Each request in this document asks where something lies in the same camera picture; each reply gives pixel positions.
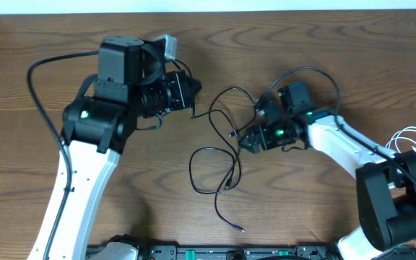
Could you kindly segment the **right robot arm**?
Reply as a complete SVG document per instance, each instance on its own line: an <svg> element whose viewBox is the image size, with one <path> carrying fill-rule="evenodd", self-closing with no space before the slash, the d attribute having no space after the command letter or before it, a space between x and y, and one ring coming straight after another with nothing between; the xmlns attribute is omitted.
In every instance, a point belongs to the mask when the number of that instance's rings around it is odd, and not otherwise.
<svg viewBox="0 0 416 260"><path fill-rule="evenodd" d="M341 259L389 259L415 254L416 152L380 147L328 107L317 108L304 82L278 90L282 101L261 96L255 108L265 121L248 128L241 148L252 153L293 146L323 152L355 180L360 227L337 242Z"/></svg>

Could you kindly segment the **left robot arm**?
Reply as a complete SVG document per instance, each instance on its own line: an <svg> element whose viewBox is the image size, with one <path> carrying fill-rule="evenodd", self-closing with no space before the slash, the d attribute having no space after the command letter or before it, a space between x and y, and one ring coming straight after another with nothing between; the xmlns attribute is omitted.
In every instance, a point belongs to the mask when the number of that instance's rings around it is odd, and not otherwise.
<svg viewBox="0 0 416 260"><path fill-rule="evenodd" d="M98 70L82 83L54 132L59 147L56 181L31 259L138 259L139 249L112 241L88 241L107 183L138 118L161 118L194 109L201 83L188 72L166 71L178 41L111 35L95 52Z"/></svg>

